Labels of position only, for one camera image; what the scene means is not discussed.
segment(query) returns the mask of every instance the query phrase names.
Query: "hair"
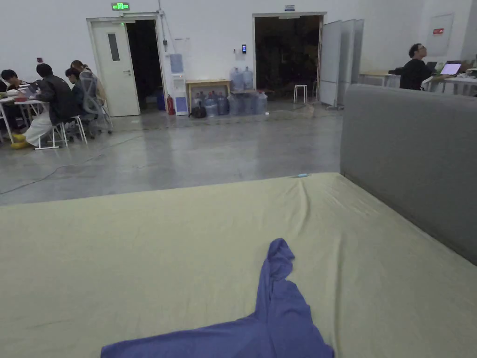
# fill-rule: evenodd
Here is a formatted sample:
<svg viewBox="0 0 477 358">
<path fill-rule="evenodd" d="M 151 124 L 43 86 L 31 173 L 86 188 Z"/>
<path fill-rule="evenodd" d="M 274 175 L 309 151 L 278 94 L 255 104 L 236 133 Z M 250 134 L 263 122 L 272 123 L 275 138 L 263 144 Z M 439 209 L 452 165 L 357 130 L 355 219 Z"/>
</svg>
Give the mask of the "hair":
<svg viewBox="0 0 477 358">
<path fill-rule="evenodd" d="M 53 70 L 49 64 L 41 63 L 36 66 L 36 73 L 38 73 L 41 78 L 45 78 L 46 76 L 53 74 Z"/>
<path fill-rule="evenodd" d="M 69 68 L 64 72 L 66 77 L 75 76 L 77 80 L 80 79 L 80 73 L 76 68 Z"/>
<path fill-rule="evenodd" d="M 85 69 L 87 69 L 88 71 L 91 71 L 90 68 L 88 67 L 88 65 L 85 64 L 85 63 L 82 63 L 80 60 L 74 60 L 73 62 L 71 62 L 70 67 L 71 67 L 71 68 L 73 68 L 73 67 L 80 67 L 80 68 L 85 68 Z"/>
<path fill-rule="evenodd" d="M 9 79 L 11 79 L 11 78 L 13 78 L 13 77 L 18 78 L 17 73 L 16 73 L 14 70 L 3 70 L 3 71 L 1 72 L 1 77 L 2 77 L 5 81 L 8 81 Z"/>
<path fill-rule="evenodd" d="M 414 45 L 411 46 L 411 48 L 409 49 L 409 57 L 413 58 L 415 53 L 417 51 L 419 51 L 419 45 L 422 46 L 421 43 L 415 43 Z"/>
</svg>

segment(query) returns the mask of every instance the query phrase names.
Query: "laptop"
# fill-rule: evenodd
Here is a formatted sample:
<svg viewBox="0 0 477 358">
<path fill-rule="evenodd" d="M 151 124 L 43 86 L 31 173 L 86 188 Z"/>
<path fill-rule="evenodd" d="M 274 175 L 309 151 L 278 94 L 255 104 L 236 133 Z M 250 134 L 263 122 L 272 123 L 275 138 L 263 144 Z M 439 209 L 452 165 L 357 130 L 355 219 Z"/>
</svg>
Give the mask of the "laptop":
<svg viewBox="0 0 477 358">
<path fill-rule="evenodd" d="M 36 96 L 38 85 L 35 82 L 30 84 L 23 84 L 18 87 L 18 90 L 22 92 L 28 99 L 30 99 L 32 96 Z"/>
<path fill-rule="evenodd" d="M 446 63 L 440 74 L 455 75 L 459 72 L 461 65 L 460 63 Z"/>
<path fill-rule="evenodd" d="M 426 66 L 429 68 L 429 70 L 434 72 L 434 70 L 436 69 L 436 66 L 437 66 L 437 61 L 436 62 L 429 61 L 428 63 L 426 63 Z"/>
</svg>

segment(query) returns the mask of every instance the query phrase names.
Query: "gray chair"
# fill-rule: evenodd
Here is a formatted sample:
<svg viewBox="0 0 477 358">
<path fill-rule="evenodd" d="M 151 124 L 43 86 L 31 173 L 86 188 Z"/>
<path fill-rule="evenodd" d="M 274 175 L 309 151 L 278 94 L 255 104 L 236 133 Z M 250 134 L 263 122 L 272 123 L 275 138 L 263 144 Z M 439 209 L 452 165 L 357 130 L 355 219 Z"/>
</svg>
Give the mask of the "gray chair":
<svg viewBox="0 0 477 358">
<path fill-rule="evenodd" d="M 83 109 L 86 113 L 97 116 L 96 125 L 101 128 L 98 124 L 106 124 L 108 133 L 111 134 L 113 131 L 113 124 L 111 119 L 106 112 L 106 110 L 101 106 L 98 99 L 96 98 L 96 89 L 98 86 L 98 78 L 90 71 L 82 71 L 80 73 L 81 87 L 83 88 L 84 98 L 83 98 Z"/>
</svg>

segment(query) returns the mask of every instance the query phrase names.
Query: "exit sign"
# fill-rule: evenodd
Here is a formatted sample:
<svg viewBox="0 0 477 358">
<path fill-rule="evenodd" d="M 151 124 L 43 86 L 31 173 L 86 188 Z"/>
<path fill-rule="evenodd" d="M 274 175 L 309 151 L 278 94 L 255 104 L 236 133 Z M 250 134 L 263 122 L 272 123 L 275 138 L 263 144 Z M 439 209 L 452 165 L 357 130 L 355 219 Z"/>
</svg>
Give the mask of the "exit sign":
<svg viewBox="0 0 477 358">
<path fill-rule="evenodd" d="M 129 11 L 129 2 L 112 2 L 113 11 Z"/>
</svg>

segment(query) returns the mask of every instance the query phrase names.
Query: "fire extinguisher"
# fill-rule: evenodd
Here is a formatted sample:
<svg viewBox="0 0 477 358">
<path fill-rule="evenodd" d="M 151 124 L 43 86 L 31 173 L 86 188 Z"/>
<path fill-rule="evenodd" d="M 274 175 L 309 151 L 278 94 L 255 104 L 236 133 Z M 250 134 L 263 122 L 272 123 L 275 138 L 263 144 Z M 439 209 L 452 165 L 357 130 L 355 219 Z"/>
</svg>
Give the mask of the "fire extinguisher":
<svg viewBox="0 0 477 358">
<path fill-rule="evenodd" d="M 167 96 L 167 114 L 170 116 L 176 114 L 176 110 L 174 109 L 174 99 L 171 95 Z"/>
</svg>

